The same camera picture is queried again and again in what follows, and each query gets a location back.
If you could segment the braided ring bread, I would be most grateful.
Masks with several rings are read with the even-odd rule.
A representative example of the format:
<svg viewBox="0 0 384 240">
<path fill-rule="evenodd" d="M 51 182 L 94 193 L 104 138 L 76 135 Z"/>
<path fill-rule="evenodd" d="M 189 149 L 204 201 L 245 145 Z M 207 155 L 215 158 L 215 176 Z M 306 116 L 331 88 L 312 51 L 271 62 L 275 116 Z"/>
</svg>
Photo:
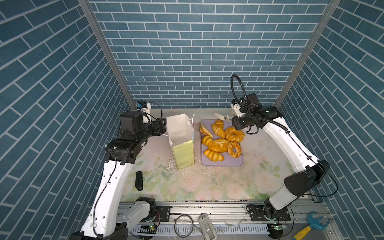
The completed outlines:
<svg viewBox="0 0 384 240">
<path fill-rule="evenodd" d="M 244 139 L 245 133 L 243 131 L 236 130 L 234 127 L 228 127 L 225 130 L 225 136 L 226 139 L 231 142 L 240 143 Z"/>
</svg>

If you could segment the metal kitchen tongs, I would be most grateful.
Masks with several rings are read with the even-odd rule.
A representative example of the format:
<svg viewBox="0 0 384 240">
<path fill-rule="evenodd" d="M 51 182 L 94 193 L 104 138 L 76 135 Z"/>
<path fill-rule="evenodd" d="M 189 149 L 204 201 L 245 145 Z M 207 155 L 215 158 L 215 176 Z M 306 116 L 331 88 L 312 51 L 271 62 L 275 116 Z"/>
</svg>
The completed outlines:
<svg viewBox="0 0 384 240">
<path fill-rule="evenodd" d="M 231 122 L 233 118 L 237 117 L 236 114 L 234 113 L 230 113 L 226 116 L 224 115 L 221 115 L 221 114 L 218 114 L 218 113 L 213 113 L 214 117 L 217 118 L 218 120 L 222 120 L 222 121 L 229 121 Z"/>
</svg>

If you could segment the white paper gift bag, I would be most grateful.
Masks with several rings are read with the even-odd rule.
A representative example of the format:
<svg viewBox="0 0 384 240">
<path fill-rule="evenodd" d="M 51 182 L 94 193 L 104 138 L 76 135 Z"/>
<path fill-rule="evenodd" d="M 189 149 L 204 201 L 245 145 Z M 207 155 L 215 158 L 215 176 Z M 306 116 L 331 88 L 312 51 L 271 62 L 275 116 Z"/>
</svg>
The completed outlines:
<svg viewBox="0 0 384 240">
<path fill-rule="evenodd" d="M 186 114 L 166 117 L 167 136 L 172 148 L 178 170 L 195 164 L 194 116 Z"/>
</svg>

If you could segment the twisted croissant bread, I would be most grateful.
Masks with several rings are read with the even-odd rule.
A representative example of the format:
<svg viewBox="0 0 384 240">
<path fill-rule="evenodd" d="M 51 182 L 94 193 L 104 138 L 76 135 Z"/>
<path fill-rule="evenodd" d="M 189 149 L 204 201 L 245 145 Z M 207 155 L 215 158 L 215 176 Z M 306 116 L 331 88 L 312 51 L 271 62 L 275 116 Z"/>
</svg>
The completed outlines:
<svg viewBox="0 0 384 240">
<path fill-rule="evenodd" d="M 223 139 L 226 138 L 224 122 L 222 120 L 216 120 L 215 123 L 211 125 L 211 127 L 215 135 Z"/>
</svg>

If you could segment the glazed donut bread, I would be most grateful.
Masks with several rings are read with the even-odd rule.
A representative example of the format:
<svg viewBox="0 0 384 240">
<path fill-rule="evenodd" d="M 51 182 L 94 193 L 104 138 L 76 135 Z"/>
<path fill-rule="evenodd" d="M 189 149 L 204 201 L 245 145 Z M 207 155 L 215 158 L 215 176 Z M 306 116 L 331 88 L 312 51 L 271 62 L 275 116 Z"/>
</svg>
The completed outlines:
<svg viewBox="0 0 384 240">
<path fill-rule="evenodd" d="M 234 159 L 239 158 L 242 155 L 240 144 L 237 142 L 230 142 L 228 145 L 228 154 Z"/>
</svg>

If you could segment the small round striped bun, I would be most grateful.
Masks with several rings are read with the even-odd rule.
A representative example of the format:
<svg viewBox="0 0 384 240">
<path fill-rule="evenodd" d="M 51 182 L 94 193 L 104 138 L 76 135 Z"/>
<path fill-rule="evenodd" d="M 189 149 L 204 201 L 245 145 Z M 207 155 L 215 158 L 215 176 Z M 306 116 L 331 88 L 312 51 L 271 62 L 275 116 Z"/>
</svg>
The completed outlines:
<svg viewBox="0 0 384 240">
<path fill-rule="evenodd" d="M 201 142 L 204 146 L 208 147 L 213 144 L 213 139 L 210 136 L 204 136 L 202 137 Z"/>
</svg>

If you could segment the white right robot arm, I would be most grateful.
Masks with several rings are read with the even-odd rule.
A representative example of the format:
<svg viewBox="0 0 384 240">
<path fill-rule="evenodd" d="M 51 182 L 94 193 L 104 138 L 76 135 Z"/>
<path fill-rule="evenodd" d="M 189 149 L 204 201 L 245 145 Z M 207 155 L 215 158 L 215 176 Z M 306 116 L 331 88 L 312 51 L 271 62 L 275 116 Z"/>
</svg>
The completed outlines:
<svg viewBox="0 0 384 240">
<path fill-rule="evenodd" d="M 293 167 L 293 174 L 284 179 L 283 186 L 265 200 L 264 214 L 269 220 L 279 218 L 287 206 L 316 187 L 328 174 L 330 164 L 312 154 L 288 127 L 274 106 L 263 107 L 255 94 L 234 98 L 232 125 L 236 130 L 256 126 L 267 133 L 283 151 Z"/>
</svg>

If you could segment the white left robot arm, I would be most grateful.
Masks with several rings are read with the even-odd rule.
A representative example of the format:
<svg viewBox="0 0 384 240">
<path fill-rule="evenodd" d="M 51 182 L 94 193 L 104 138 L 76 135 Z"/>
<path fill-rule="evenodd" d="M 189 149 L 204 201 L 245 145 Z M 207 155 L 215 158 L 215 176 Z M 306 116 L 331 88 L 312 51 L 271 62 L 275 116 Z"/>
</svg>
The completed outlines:
<svg viewBox="0 0 384 240">
<path fill-rule="evenodd" d="M 166 119 L 155 118 L 150 108 L 128 110 L 120 116 L 119 135 L 106 145 L 104 170 L 95 201 L 80 231 L 71 240 L 126 240 L 142 220 L 156 216 L 155 199 L 140 197 L 117 222 L 124 184 L 137 156 L 150 137 L 166 132 Z"/>
</svg>

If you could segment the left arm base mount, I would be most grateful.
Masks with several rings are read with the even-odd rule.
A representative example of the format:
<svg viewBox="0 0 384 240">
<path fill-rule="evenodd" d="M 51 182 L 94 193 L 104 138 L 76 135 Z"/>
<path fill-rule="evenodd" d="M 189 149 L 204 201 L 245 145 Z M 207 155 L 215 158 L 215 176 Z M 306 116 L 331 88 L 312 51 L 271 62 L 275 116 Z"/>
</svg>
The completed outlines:
<svg viewBox="0 0 384 240">
<path fill-rule="evenodd" d="M 169 222 L 170 214 L 170 206 L 156 206 L 155 213 L 141 220 L 141 223 Z"/>
</svg>

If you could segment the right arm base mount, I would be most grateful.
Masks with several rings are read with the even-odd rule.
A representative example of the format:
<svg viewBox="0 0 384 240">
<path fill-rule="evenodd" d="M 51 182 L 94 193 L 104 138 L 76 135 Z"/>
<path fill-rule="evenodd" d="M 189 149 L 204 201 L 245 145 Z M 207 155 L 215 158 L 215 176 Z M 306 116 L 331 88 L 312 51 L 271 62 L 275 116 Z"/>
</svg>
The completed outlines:
<svg viewBox="0 0 384 240">
<path fill-rule="evenodd" d="M 277 220 L 288 222 L 291 220 L 291 216 L 287 207 L 281 210 L 275 210 L 269 205 L 264 206 L 249 204 L 246 205 L 245 209 L 249 213 L 252 222 L 273 222 Z"/>
</svg>

